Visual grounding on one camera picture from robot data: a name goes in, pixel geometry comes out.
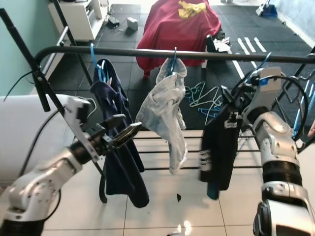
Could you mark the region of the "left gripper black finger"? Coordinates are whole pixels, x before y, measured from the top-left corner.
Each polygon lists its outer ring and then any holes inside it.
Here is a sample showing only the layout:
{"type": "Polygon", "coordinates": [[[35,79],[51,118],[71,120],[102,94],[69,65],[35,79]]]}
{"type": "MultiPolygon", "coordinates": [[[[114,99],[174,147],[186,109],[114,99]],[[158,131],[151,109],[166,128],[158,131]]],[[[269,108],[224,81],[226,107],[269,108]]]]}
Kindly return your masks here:
{"type": "Polygon", "coordinates": [[[132,123],[118,133],[118,147],[121,148],[129,141],[133,140],[135,135],[142,129],[142,123],[132,123]]]}
{"type": "Polygon", "coordinates": [[[126,116],[125,115],[113,115],[109,119],[104,120],[103,128],[106,130],[117,130],[120,128],[126,128],[126,116]]]}

